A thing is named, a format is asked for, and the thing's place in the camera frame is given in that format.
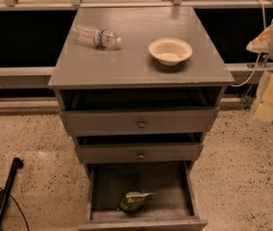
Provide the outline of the green jalapeno chip bag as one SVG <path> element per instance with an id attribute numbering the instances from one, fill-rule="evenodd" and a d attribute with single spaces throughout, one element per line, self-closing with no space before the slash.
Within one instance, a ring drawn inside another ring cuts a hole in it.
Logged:
<path id="1" fill-rule="evenodd" d="M 145 204 L 148 196 L 154 194 L 155 192 L 127 192 L 122 197 L 119 208 L 125 212 L 135 212 Z"/>

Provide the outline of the grey top drawer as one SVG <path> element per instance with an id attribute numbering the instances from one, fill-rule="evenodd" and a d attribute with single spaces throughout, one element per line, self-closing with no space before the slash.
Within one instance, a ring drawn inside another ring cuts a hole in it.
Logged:
<path id="1" fill-rule="evenodd" d="M 195 133 L 210 131 L 217 108 L 187 110 L 64 111 L 62 123 L 69 136 Z M 139 128 L 144 121 L 146 126 Z"/>

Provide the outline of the grey middle drawer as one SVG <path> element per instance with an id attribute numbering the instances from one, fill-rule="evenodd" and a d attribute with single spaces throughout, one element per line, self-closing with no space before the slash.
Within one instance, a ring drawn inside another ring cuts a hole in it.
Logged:
<path id="1" fill-rule="evenodd" d="M 99 144 L 76 147 L 77 155 L 86 164 L 196 161 L 204 144 L 202 142 L 161 144 Z"/>

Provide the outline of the grey wooden drawer cabinet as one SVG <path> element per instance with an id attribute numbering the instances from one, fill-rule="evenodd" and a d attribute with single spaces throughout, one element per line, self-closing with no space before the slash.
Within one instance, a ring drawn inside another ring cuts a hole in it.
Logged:
<path id="1" fill-rule="evenodd" d="M 187 110 L 217 108 L 233 77 L 190 7 L 85 8 L 74 19 L 123 39 L 104 50 L 66 39 L 49 82 L 64 111 Z M 189 59 L 172 66 L 149 52 L 157 39 L 180 39 Z M 72 137 L 80 145 L 202 142 L 208 132 Z"/>

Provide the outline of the brass top drawer knob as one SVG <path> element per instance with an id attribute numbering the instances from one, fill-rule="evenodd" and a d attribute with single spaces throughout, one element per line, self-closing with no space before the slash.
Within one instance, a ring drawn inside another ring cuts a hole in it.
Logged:
<path id="1" fill-rule="evenodd" d="M 140 121 L 140 122 L 138 123 L 138 127 L 139 127 L 139 128 L 144 128 L 145 126 L 146 126 L 146 124 L 145 124 L 144 121 Z"/>

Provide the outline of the brass drawer knob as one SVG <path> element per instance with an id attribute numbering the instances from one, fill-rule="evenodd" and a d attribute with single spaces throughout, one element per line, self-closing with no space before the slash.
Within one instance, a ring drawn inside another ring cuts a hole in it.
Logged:
<path id="1" fill-rule="evenodd" d="M 144 128 L 145 126 L 146 126 L 146 124 L 145 124 L 144 121 L 140 121 L 140 122 L 138 123 L 138 127 L 139 127 L 139 128 Z"/>
<path id="2" fill-rule="evenodd" d="M 138 153 L 138 158 L 140 159 L 140 160 L 142 160 L 142 159 L 144 159 L 144 154 L 143 153 Z"/>

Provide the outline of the brass middle drawer knob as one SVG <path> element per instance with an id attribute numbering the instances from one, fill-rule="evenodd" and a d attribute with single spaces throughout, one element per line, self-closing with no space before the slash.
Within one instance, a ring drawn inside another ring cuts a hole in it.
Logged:
<path id="1" fill-rule="evenodd" d="M 140 160 L 142 160 L 142 159 L 144 159 L 144 154 L 143 153 L 138 153 L 138 158 L 140 159 Z"/>

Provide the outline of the grey open bottom drawer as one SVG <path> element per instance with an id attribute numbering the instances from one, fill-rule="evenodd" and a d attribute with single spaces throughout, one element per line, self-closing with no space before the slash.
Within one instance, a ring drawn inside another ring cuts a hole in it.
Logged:
<path id="1" fill-rule="evenodd" d="M 120 209 L 126 193 L 149 192 L 145 204 Z M 186 162 L 101 164 L 92 168 L 87 215 L 78 231 L 202 231 Z"/>

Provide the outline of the white paper bowl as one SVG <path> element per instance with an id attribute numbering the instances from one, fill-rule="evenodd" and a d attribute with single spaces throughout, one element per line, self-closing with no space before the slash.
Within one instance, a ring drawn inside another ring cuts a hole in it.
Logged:
<path id="1" fill-rule="evenodd" d="M 150 54 L 161 64 L 172 66 L 189 59 L 191 46 L 177 38 L 160 38 L 149 45 Z"/>

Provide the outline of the clear plastic water bottle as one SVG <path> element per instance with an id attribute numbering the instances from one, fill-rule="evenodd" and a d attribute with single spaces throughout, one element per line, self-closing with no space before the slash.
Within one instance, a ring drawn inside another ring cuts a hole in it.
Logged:
<path id="1" fill-rule="evenodd" d="M 121 37 L 113 31 L 85 24 L 75 25 L 73 36 L 82 45 L 98 48 L 118 49 L 122 43 Z"/>

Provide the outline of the black stand leg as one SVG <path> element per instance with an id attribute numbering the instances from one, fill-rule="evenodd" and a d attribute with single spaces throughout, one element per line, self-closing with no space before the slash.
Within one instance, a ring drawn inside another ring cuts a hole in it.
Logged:
<path id="1" fill-rule="evenodd" d="M 9 198 L 11 197 L 12 185 L 14 182 L 15 175 L 19 168 L 23 168 L 23 162 L 20 158 L 15 157 L 12 160 L 10 172 L 4 188 L 0 187 L 0 229 L 2 220 L 5 215 L 6 207 L 8 205 Z"/>

